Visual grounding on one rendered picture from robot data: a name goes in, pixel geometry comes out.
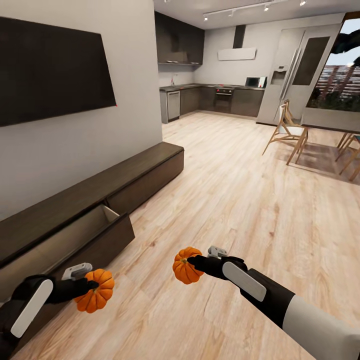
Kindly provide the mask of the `pumpkin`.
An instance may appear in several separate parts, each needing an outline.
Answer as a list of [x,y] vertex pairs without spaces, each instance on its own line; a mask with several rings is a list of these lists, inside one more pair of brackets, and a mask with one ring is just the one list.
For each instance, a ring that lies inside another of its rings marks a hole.
[[202,256],[202,253],[197,248],[191,246],[182,249],[175,256],[172,269],[175,277],[185,285],[196,283],[200,279],[200,276],[205,273],[204,271],[195,269],[194,265],[187,262],[188,258],[196,256]]
[[96,281],[98,287],[90,289],[87,294],[74,298],[77,303],[77,310],[80,312],[87,312],[89,314],[94,313],[97,310],[103,309],[107,301],[113,295],[113,288],[115,281],[112,278],[110,271],[104,271],[103,269],[97,269],[95,271],[89,271],[85,278],[89,281]]

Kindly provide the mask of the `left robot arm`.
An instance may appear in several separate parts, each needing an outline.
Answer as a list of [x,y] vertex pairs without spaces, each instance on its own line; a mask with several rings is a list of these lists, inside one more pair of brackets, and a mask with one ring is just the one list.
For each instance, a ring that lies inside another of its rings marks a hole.
[[97,288],[94,280],[75,279],[92,269],[91,263],[69,267],[59,281],[45,274],[26,277],[0,307],[0,360],[9,360],[43,305],[69,302]]

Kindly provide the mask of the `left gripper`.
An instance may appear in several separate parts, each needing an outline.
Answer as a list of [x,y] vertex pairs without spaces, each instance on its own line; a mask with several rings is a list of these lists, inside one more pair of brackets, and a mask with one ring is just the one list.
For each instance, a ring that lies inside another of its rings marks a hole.
[[56,302],[56,304],[69,302],[74,298],[86,295],[89,290],[99,286],[96,281],[90,280],[88,282],[88,279],[85,277],[75,281],[64,280],[63,283],[65,284],[65,290],[63,296]]

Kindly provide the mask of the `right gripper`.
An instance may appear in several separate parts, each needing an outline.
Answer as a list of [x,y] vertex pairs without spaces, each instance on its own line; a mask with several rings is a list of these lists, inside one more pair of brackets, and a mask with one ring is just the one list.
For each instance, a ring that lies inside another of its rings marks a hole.
[[216,258],[197,255],[195,257],[189,257],[187,262],[194,265],[196,270],[205,272],[209,276],[215,276],[212,270],[212,265],[215,260]]

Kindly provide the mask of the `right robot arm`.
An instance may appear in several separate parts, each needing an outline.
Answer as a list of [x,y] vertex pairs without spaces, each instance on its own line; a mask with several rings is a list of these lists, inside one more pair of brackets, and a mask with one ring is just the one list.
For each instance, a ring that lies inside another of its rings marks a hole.
[[196,270],[231,281],[243,297],[316,360],[360,360],[360,331],[212,245],[187,259]]

